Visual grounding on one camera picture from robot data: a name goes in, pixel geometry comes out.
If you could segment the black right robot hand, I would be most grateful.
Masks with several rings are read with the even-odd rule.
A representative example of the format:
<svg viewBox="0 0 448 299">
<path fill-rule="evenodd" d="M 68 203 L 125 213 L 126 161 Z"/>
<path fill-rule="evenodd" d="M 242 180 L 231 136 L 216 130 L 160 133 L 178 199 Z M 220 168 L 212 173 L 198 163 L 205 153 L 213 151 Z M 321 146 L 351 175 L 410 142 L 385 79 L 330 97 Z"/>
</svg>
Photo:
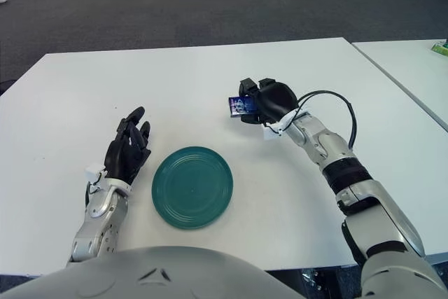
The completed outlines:
<svg viewBox="0 0 448 299">
<path fill-rule="evenodd" d="M 255 111 L 243 115 L 243 123 L 260 125 L 279 122 L 287 113 L 298 107 L 297 97 L 284 83 L 264 78 L 258 83 L 250 78 L 240 81 L 239 96 L 251 98 Z"/>
</svg>

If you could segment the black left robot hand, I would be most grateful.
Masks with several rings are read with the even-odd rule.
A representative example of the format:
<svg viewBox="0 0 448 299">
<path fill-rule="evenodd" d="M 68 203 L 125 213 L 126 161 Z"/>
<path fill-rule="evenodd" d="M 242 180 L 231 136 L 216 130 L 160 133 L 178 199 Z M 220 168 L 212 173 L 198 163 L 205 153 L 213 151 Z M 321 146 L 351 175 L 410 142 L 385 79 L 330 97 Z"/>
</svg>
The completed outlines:
<svg viewBox="0 0 448 299">
<path fill-rule="evenodd" d="M 104 159 L 108 179 L 117 179 L 132 185 L 150 156 L 148 138 L 151 124 L 145 121 L 140 128 L 137 127 L 144 113 L 144 107 L 140 106 L 120 121 L 115 139 L 109 144 Z"/>
</svg>

